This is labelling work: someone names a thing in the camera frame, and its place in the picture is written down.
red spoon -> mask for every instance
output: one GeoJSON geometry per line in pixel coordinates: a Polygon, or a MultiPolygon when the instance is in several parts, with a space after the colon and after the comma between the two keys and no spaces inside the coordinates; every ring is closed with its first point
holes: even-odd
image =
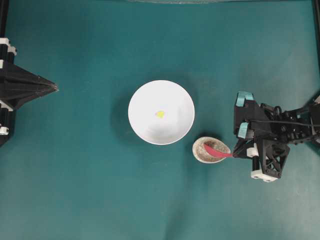
{"type": "Polygon", "coordinates": [[[210,154],[211,156],[215,157],[215,158],[230,158],[233,157],[232,153],[225,153],[225,152],[221,152],[218,150],[213,149],[212,147],[210,147],[207,144],[203,144],[204,145],[204,149],[206,150],[206,152],[208,154],[210,154]]]}

black metal frame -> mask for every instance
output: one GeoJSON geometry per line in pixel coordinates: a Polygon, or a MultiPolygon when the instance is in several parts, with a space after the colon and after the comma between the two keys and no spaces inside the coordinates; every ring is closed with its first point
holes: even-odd
{"type": "MultiPolygon", "coordinates": [[[[5,38],[9,0],[0,0],[0,38],[5,38]]],[[[10,43],[0,43],[0,147],[14,133],[16,110],[23,104],[58,90],[56,84],[14,64],[10,43]]]]}

teal table surface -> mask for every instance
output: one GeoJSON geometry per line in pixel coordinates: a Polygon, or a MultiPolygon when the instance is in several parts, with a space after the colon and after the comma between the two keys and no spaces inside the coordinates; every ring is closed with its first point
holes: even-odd
{"type": "Polygon", "coordinates": [[[60,91],[24,105],[0,149],[1,239],[319,238],[314,149],[291,146],[273,183],[251,179],[250,160],[203,164],[192,154],[200,136],[234,147],[238,91],[284,110],[319,91],[310,0],[12,0],[6,36],[15,63],[60,91]],[[195,105],[190,132],[166,146],[128,121],[132,94],[159,79],[195,105]]]}

small beige bowl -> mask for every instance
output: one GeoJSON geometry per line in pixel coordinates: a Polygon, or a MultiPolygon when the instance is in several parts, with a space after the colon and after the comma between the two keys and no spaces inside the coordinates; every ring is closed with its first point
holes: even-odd
{"type": "Polygon", "coordinates": [[[225,157],[211,156],[209,153],[207,153],[206,149],[204,148],[204,144],[207,144],[208,146],[222,153],[231,153],[230,148],[227,145],[225,145],[222,141],[210,136],[200,137],[194,142],[192,146],[192,152],[194,157],[204,164],[216,164],[225,159],[225,157]]]}

black cable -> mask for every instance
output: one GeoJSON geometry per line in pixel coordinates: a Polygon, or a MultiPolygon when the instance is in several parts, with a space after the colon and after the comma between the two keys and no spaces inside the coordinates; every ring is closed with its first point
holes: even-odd
{"type": "Polygon", "coordinates": [[[307,124],[296,121],[275,121],[275,120],[249,120],[249,122],[270,123],[270,124],[294,124],[308,127],[320,127],[320,124],[307,124]]]}

